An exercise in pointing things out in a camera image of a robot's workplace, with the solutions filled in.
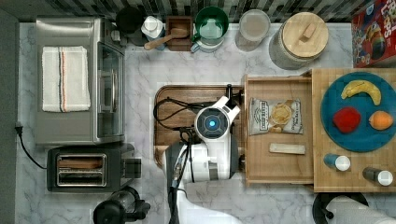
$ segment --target wooden spoon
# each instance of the wooden spoon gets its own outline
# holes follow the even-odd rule
[[[155,49],[161,44],[168,42],[171,39],[177,39],[177,38],[184,38],[189,35],[188,30],[180,29],[180,28],[173,28],[171,29],[171,34],[166,35],[165,37],[161,39],[156,39],[153,41],[150,41],[145,44],[145,49]]]

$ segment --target salt shaker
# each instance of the salt shaker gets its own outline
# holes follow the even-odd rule
[[[329,153],[324,157],[324,163],[338,171],[346,171],[350,167],[350,160],[346,156]]]
[[[165,30],[163,29],[163,23],[160,20],[158,20],[152,16],[148,16],[145,19],[141,30],[142,30],[142,33],[145,34],[145,36],[148,38],[149,41],[159,39],[159,38],[163,37],[163,35],[165,33]],[[165,44],[161,44],[156,49],[164,50]]]

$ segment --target toaster slot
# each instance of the toaster slot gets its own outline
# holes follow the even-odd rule
[[[61,154],[57,158],[59,187],[105,187],[106,154]]]

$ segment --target white countertop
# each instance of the white countertop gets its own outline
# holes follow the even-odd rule
[[[152,108],[157,90],[168,84],[226,85],[242,84],[244,74],[297,76],[312,67],[351,67],[350,24],[328,24],[329,44],[321,56],[299,70],[287,71],[274,65],[268,44],[280,24],[272,24],[269,36],[251,52],[240,51],[233,39],[237,24],[232,24],[220,49],[213,53],[198,51],[145,51],[128,46],[126,65],[126,142],[134,144],[142,159],[142,178],[131,185],[151,204],[148,216],[136,223],[168,223],[169,210],[165,179],[153,159]],[[20,29],[19,120],[24,142],[33,157],[45,164],[43,148],[35,146],[36,48],[35,24],[21,23]],[[191,202],[219,209],[239,217],[244,223],[314,223],[312,203],[315,195],[303,186],[253,185],[245,187],[243,174],[231,180],[188,185]],[[93,209],[109,194],[62,194],[46,189],[46,173],[32,164],[18,144],[16,223],[92,223]],[[366,194],[369,204],[396,217],[391,209],[394,195]]]

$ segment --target food package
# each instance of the food package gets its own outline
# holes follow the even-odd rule
[[[396,62],[396,0],[375,0],[352,20],[353,67]]]
[[[248,134],[260,133],[303,133],[300,100],[269,101],[252,98]]]

